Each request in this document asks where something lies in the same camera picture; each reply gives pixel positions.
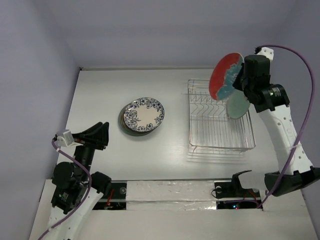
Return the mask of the blue white floral plate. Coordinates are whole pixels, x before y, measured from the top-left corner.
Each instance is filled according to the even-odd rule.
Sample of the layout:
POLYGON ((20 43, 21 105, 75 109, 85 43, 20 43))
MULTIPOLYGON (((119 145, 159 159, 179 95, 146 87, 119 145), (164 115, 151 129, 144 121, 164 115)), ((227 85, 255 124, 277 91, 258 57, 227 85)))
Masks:
POLYGON ((130 102, 123 113, 124 124, 137 133, 155 130, 165 118, 165 109, 156 99, 141 97, 130 102))

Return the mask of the red and teal plate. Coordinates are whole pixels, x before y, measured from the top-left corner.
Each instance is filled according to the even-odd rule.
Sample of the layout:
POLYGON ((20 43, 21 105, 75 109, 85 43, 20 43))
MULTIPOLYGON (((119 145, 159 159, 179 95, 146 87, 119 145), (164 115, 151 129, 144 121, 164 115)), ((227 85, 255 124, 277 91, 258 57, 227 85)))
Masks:
POLYGON ((210 96, 216 101, 227 99, 235 90, 236 80, 244 61, 238 52, 225 55, 215 66, 208 85, 210 96))

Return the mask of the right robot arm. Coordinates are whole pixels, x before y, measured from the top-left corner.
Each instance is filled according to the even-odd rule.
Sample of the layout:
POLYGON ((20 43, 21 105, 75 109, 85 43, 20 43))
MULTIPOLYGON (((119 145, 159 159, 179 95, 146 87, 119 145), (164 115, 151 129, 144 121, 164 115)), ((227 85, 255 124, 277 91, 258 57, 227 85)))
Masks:
POLYGON ((247 170, 234 174, 230 190, 235 196, 242 196, 248 189, 257 189, 278 197, 320 179, 320 169, 313 166, 298 140, 285 88, 270 83, 270 65, 270 59, 264 55, 246 56, 233 85, 254 105, 265 124, 276 154, 278 171, 247 170))

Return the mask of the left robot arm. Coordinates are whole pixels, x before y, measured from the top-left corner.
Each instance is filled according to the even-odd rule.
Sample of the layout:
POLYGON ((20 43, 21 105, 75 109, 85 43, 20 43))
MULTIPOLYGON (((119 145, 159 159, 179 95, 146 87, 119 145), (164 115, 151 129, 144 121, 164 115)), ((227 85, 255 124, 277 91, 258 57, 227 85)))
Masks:
POLYGON ((90 173, 95 151, 108 146, 109 126, 98 122, 80 133, 65 129, 53 137, 55 151, 69 160, 54 167, 49 221, 39 239, 76 240, 96 203, 110 194, 112 179, 99 171, 90 173))

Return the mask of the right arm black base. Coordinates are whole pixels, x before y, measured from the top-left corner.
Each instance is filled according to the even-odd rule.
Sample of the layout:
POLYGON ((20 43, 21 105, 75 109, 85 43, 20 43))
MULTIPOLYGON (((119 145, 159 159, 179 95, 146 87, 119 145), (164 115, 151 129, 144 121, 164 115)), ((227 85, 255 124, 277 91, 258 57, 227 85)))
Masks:
POLYGON ((249 170, 241 171, 232 175, 230 179, 215 180, 214 188, 211 191, 211 195, 216 199, 225 198, 245 198, 247 194, 252 196, 254 193, 252 188, 246 189, 241 186, 239 176, 250 172, 249 170))

